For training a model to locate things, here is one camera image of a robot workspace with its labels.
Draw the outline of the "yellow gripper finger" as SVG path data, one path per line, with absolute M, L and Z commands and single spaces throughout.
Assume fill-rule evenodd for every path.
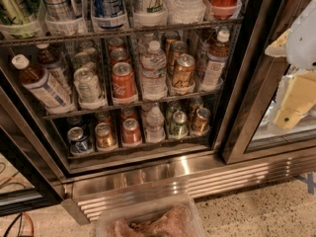
M 305 71 L 296 74 L 288 80 L 274 125 L 280 129 L 292 129 L 315 105 L 316 73 Z
M 283 32 L 275 41 L 273 41 L 266 49 L 265 55 L 270 57 L 286 57 L 286 42 L 290 29 Z

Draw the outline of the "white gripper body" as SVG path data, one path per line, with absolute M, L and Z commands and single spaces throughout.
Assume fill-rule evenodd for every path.
M 280 101 L 282 100 L 285 90 L 287 88 L 288 80 L 296 74 L 303 73 L 305 71 L 313 71 L 313 70 L 305 70 L 298 68 L 290 68 L 290 72 L 284 75 L 278 83 L 277 91 L 276 91 L 276 103 L 272 109 L 269 130 L 270 131 L 290 131 L 290 129 L 280 129 L 276 125 L 274 125 L 274 118 L 276 117 L 277 111 L 280 107 Z

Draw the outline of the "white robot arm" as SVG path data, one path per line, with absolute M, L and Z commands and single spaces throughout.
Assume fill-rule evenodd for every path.
M 285 57 L 294 69 L 278 83 L 269 130 L 286 133 L 316 105 L 316 0 L 311 0 L 265 55 Z

